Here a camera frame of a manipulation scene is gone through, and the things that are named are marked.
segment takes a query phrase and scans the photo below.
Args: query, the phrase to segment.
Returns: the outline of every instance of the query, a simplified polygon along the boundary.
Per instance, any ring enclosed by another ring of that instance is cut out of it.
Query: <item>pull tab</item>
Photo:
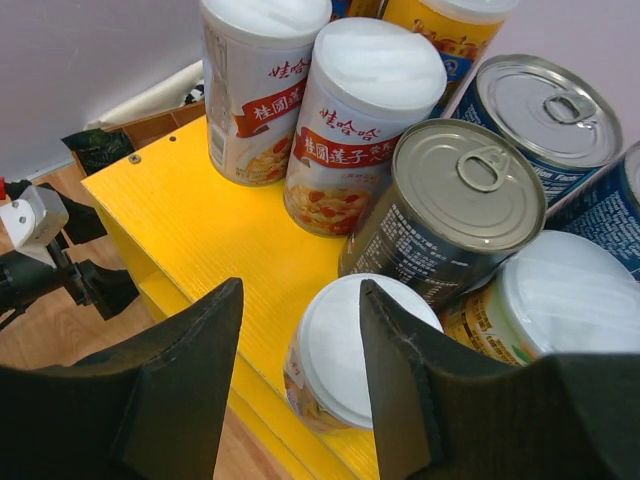
[[[553,120],[562,125],[581,122],[596,113],[596,106],[591,100],[584,95],[570,91],[551,95],[542,103],[542,106]]]
[[[474,181],[466,171],[466,163],[469,160],[475,160],[487,167],[495,176],[494,182],[490,185],[482,185]],[[464,183],[474,190],[486,193],[493,192],[502,186],[507,177],[510,162],[511,158],[504,150],[498,147],[482,147],[461,156],[456,164],[456,169]]]

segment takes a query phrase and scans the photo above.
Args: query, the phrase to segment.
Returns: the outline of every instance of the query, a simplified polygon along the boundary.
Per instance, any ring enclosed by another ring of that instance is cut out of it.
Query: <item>food can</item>
[[[546,228],[597,243],[640,282],[640,142],[593,180],[550,216]]]
[[[349,275],[322,289],[293,335],[284,367],[291,408],[319,432],[373,428],[360,334],[363,280],[374,280],[405,310],[442,332],[438,317],[425,301],[391,278]]]
[[[542,230],[544,191],[531,165],[478,125],[438,119],[410,128],[392,174],[349,237],[340,275],[396,278],[437,310]]]
[[[442,115],[518,1],[387,0],[382,18],[424,35],[440,52],[447,68],[447,89],[431,118]]]
[[[227,179],[284,177],[329,0],[201,0],[209,156]]]
[[[347,235],[388,182],[400,135],[427,118],[444,90],[424,38],[371,18],[327,25],[313,50],[284,201],[302,228]]]
[[[452,117],[482,125],[519,148],[540,177],[549,206],[622,148],[620,122],[607,102],[573,73],[529,55],[484,62]]]
[[[380,9],[380,0],[332,0],[331,20],[344,17],[375,17]]]
[[[440,313],[445,333],[512,365],[554,352],[640,352],[640,287],[613,255],[542,232]]]

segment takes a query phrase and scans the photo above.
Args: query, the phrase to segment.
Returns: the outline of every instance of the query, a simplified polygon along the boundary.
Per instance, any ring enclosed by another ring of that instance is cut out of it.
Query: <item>yellow wooden box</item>
[[[245,306],[229,404],[294,478],[378,478],[373,434],[309,430],[284,396],[287,345],[306,306],[337,277],[344,239],[314,236],[284,210],[283,182],[225,180],[211,165],[204,118],[84,180],[157,320],[228,277]]]

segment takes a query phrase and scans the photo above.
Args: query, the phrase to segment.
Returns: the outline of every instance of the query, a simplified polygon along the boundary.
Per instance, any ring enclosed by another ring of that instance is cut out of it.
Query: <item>can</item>
[[[540,177],[550,207],[622,148],[620,122],[598,92],[530,55],[484,62],[452,117],[482,125],[519,148]]]
[[[640,289],[595,243],[544,231],[440,321],[449,337],[512,365],[554,352],[638,353]]]
[[[333,12],[331,20],[344,17],[376,17],[380,0],[331,0]]]
[[[442,332],[438,317],[425,301],[391,278],[349,275],[322,289],[293,335],[284,366],[289,405],[319,432],[373,428],[360,333],[363,280],[374,280],[405,310]]]
[[[283,178],[329,0],[201,0],[209,156],[227,179]]]
[[[421,33],[447,68],[447,89],[431,113],[442,115],[467,73],[519,0],[387,0],[383,19]]]
[[[640,282],[640,142],[547,220],[546,228],[585,237]]]
[[[345,18],[322,29],[285,182],[296,223],[318,235],[351,232],[388,183],[400,135],[427,118],[445,82],[433,46],[401,27]]]
[[[404,134],[393,182],[353,233],[338,272],[373,272],[416,290],[436,311],[542,230],[542,185],[503,138],[461,120]]]

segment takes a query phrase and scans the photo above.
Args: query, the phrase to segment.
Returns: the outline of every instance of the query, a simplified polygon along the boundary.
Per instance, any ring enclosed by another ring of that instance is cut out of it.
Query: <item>silver can lid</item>
[[[395,150],[393,177],[415,215],[467,250],[517,250],[544,225],[544,189],[533,168],[478,125],[438,119],[413,126]]]
[[[478,94],[501,133],[562,166],[613,161],[622,129],[611,107],[573,73],[538,57],[502,55],[478,70]]]

